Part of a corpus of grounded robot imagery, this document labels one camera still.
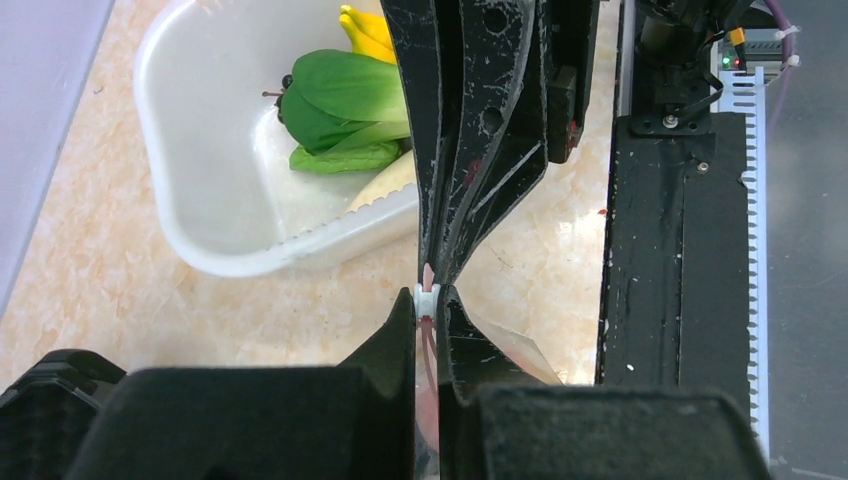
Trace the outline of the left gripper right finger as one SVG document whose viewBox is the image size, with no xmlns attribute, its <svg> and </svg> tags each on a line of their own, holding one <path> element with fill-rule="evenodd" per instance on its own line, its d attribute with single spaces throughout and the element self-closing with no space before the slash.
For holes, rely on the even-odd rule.
<svg viewBox="0 0 848 480">
<path fill-rule="evenodd" d="M 438 339 L 444 479 L 766 479 L 752 430 L 724 394 L 679 388 L 521 381 L 481 362 L 464 309 L 445 285 Z"/>
</svg>

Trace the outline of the white oval plastic basket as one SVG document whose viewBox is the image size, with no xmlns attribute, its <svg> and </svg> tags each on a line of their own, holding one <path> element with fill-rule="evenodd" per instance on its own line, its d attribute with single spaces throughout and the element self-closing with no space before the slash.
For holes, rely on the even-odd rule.
<svg viewBox="0 0 848 480">
<path fill-rule="evenodd" d="M 359 209 L 368 173 L 289 167 L 295 141 L 271 90 L 316 49 L 347 49 L 337 1 L 172 1 L 147 30 L 134 96 L 158 217 L 202 272 L 254 277 L 326 268 L 418 229 L 407 185 Z"/>
</svg>

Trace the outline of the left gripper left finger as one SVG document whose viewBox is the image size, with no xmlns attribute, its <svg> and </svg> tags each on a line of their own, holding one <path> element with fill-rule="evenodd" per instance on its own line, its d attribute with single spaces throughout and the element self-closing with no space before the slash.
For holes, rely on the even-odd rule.
<svg viewBox="0 0 848 480">
<path fill-rule="evenodd" d="M 415 309 L 335 366 L 151 368 L 117 386 L 72 479 L 409 479 Z"/>
</svg>

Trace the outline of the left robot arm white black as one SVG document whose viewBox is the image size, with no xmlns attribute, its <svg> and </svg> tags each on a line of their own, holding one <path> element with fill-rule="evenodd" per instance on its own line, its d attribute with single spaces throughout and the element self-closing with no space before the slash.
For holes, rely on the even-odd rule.
<svg viewBox="0 0 848 480">
<path fill-rule="evenodd" d="M 5 479 L 766 479 L 723 395 L 543 383 L 452 287 L 403 289 L 336 366 L 45 355 L 1 397 Z"/>
</svg>

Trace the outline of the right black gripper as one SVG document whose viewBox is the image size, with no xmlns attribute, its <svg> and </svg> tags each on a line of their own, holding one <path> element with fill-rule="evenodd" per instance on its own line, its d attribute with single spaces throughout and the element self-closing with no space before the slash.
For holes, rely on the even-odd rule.
<svg viewBox="0 0 848 480">
<path fill-rule="evenodd" d="M 577 147 L 600 1 L 381 5 L 415 154 L 419 279 L 430 268 L 452 284 L 544 173 L 548 37 L 548 161 L 564 164 Z"/>
</svg>

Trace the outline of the clear pink-dotted zip bag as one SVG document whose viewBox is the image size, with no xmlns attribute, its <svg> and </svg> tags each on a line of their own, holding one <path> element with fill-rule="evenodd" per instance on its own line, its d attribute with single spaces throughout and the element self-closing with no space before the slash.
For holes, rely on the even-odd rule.
<svg viewBox="0 0 848 480">
<path fill-rule="evenodd" d="M 447 307 L 440 302 L 441 286 L 434 281 L 435 274 L 429 265 L 423 267 L 421 279 L 413 290 L 416 315 L 416 337 L 421 342 L 416 353 L 415 387 L 415 479 L 440 479 L 442 429 L 439 420 L 446 418 L 440 410 L 446 403 L 439 397 L 440 374 L 449 366 L 447 343 L 438 339 L 446 325 Z M 516 375 L 519 380 L 559 385 L 560 378 L 539 350 L 535 341 L 511 329 L 493 324 L 482 318 L 462 317 L 465 322 L 463 338 L 484 343 L 481 362 L 490 361 Z"/>
</svg>

